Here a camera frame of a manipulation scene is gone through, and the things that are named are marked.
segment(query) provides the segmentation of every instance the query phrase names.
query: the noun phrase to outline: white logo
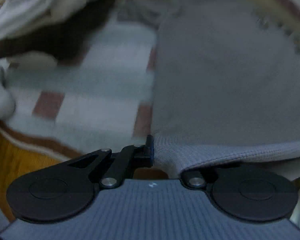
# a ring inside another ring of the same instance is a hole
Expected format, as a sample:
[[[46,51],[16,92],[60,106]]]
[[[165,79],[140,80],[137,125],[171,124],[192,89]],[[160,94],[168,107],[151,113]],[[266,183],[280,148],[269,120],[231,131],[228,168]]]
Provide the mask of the white logo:
[[[158,184],[156,184],[155,182],[149,183],[149,187],[156,187]]]

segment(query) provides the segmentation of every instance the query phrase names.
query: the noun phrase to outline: checkered blanket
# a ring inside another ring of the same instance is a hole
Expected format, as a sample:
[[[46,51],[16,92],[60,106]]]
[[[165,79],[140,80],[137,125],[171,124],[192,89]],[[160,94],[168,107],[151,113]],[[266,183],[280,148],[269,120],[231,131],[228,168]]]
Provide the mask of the checkered blanket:
[[[17,107],[0,131],[21,147],[61,160],[120,151],[150,133],[155,32],[112,17],[71,66],[11,68]]]

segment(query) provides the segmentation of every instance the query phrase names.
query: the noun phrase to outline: wooden floor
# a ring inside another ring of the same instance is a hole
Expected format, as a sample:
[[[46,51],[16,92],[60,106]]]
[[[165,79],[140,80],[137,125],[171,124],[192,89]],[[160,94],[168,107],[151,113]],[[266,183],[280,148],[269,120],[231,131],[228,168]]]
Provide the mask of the wooden floor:
[[[11,221],[14,219],[6,201],[6,190],[17,177],[58,163],[45,155],[21,150],[0,135],[0,208]]]

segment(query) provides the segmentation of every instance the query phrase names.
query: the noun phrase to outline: silver bolt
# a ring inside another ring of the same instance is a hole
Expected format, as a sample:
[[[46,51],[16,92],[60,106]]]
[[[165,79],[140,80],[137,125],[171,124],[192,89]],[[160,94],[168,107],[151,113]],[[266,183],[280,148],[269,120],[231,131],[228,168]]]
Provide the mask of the silver bolt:
[[[195,177],[195,178],[191,178],[189,179],[189,184],[193,187],[201,187],[205,184],[206,182],[204,181],[203,178],[198,178],[198,177]]]
[[[111,187],[117,184],[117,180],[115,178],[104,178],[101,180],[101,184],[107,187]]]

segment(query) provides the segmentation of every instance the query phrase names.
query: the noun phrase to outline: gray ribbed panel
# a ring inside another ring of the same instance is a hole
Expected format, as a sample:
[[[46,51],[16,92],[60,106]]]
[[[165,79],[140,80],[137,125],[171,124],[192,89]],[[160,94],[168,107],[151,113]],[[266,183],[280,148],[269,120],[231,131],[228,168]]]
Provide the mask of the gray ribbed panel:
[[[92,206],[70,220],[48,225],[17,220],[4,240],[300,240],[289,220],[249,224],[215,209],[202,191],[178,180],[126,180],[100,192]]]

